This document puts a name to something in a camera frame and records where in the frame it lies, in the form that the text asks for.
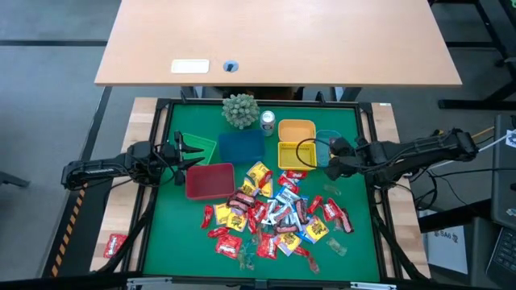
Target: green mat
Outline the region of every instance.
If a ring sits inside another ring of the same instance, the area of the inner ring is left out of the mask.
[[[295,107],[261,107],[271,110],[276,115],[277,122],[284,118],[309,119],[315,123],[317,130],[338,131],[344,138],[354,143],[358,135],[356,129],[355,111],[350,109],[295,108]],[[218,105],[175,105],[173,109],[170,134],[181,131],[217,140],[223,132],[236,131],[233,126],[221,116],[222,106]],[[255,122],[252,128],[259,128]],[[274,171],[274,191],[280,189],[276,181],[281,174],[277,167],[277,132],[265,138],[264,164]],[[218,148],[211,159],[211,164],[220,163]],[[245,172],[252,164],[235,166],[236,186],[242,184]],[[168,179],[170,172],[163,176]],[[330,184],[338,187],[343,194],[332,196],[323,191],[323,185]],[[255,270],[239,269],[237,260],[225,255],[216,254],[216,239],[208,238],[208,230],[216,228],[214,220],[207,230],[200,228],[203,208],[205,205],[223,203],[224,200],[189,201],[185,196],[185,187],[177,187],[169,183],[160,188],[156,211],[152,221],[151,234],[148,241],[147,257],[144,264],[144,274],[164,276],[203,276],[256,279],[290,279],[290,280],[334,280],[334,281],[364,281],[378,282],[378,262],[372,234],[371,218],[368,208],[368,198],[364,178],[354,175],[351,178],[340,178],[330,181],[322,170],[309,172],[308,177],[300,184],[301,195],[333,197],[337,204],[347,208],[355,232],[345,234],[333,231],[334,222],[328,222],[330,233],[316,244],[302,242],[301,246],[310,251],[317,261],[320,273],[315,275],[310,269],[307,259],[295,254],[285,256],[280,250],[277,260],[255,258]],[[321,209],[317,215],[323,219]],[[245,243],[251,238],[248,229],[243,233],[231,231],[233,235],[243,238]],[[344,257],[337,255],[327,244],[330,238],[335,238],[347,248]]]

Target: small succulent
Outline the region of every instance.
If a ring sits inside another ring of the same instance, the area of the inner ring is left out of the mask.
[[[223,100],[223,116],[233,126],[242,130],[251,125],[260,116],[260,108],[253,96],[239,93],[237,96]]]

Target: yellow container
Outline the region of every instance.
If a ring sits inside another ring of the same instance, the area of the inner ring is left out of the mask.
[[[277,144],[277,166],[283,170],[302,170],[309,171],[310,168],[299,161],[296,156],[296,147],[298,142],[279,142]],[[299,158],[305,163],[317,166],[317,157],[315,154],[315,143],[303,143],[299,147]]]
[[[285,119],[280,121],[277,132],[282,142],[301,142],[315,138],[315,124],[310,120]]]

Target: white label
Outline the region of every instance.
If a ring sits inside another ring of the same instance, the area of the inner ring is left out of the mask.
[[[172,73],[208,73],[209,60],[173,60],[170,71]]]
[[[516,133],[513,133],[512,130],[507,130],[506,145],[516,148]]]

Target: keyboard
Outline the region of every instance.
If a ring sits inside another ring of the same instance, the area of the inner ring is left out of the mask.
[[[487,276],[504,289],[516,284],[516,231],[501,228],[486,270]]]

